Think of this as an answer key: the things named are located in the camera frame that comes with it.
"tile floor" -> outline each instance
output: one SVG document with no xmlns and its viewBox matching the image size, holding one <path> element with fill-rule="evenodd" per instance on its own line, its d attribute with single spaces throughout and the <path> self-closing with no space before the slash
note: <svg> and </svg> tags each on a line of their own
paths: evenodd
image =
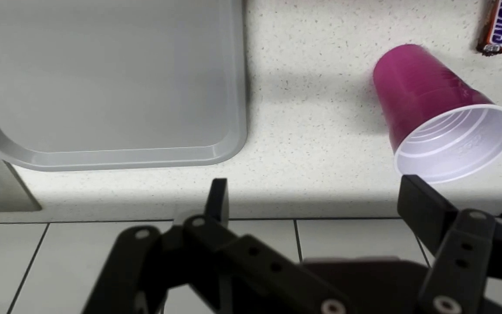
<svg viewBox="0 0 502 314">
<path fill-rule="evenodd" d="M 0 314 L 81 313 L 115 238 L 133 226 L 142 224 L 0 226 Z M 400 221 L 237 221 L 231 229 L 255 235 L 295 263 L 400 257 L 427 264 Z M 502 283 L 492 282 L 488 297 L 502 304 Z M 210 313 L 189 289 L 170 294 L 166 314 Z"/>
</svg>

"white countertop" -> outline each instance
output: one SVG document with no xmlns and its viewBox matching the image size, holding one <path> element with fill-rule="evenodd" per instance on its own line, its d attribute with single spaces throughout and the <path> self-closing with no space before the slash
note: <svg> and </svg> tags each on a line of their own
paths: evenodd
<svg viewBox="0 0 502 314">
<path fill-rule="evenodd" d="M 46 212 L 9 221 L 170 219 L 231 181 L 234 217 L 394 217 L 400 174 L 370 86 L 400 44 L 429 48 L 502 106 L 502 57 L 473 51 L 480 0 L 248 0 L 250 140 L 217 167 L 41 174 L 18 168 Z M 438 189 L 502 212 L 502 158 Z"/>
</svg>

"gray tray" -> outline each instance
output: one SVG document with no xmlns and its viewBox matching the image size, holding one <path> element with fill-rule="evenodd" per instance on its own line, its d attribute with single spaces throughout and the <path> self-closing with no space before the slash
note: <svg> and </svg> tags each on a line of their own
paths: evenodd
<svg viewBox="0 0 502 314">
<path fill-rule="evenodd" d="M 246 142 L 243 0 L 0 0 L 0 158 L 211 165 Z"/>
</svg>

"black metal bracket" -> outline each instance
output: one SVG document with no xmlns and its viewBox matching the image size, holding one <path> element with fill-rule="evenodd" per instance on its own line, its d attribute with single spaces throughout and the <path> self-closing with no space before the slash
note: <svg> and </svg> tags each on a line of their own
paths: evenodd
<svg viewBox="0 0 502 314">
<path fill-rule="evenodd" d="M 161 235 L 122 233 L 84 314 L 156 314 L 189 285 L 218 314 L 487 314 L 487 276 L 502 278 L 502 226 L 455 210 L 405 177 L 400 215 L 436 256 L 433 269 L 401 261 L 293 264 L 253 236 L 227 229 L 227 181 L 215 181 L 203 217 Z"/>
</svg>

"pink plastic cup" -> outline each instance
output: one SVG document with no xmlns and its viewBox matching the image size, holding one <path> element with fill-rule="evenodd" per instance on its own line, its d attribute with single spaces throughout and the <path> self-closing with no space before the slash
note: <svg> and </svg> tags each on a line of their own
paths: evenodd
<svg viewBox="0 0 502 314">
<path fill-rule="evenodd" d="M 454 182 L 502 154 L 502 107 L 421 46 L 389 51 L 377 64 L 373 83 L 403 175 Z"/>
</svg>

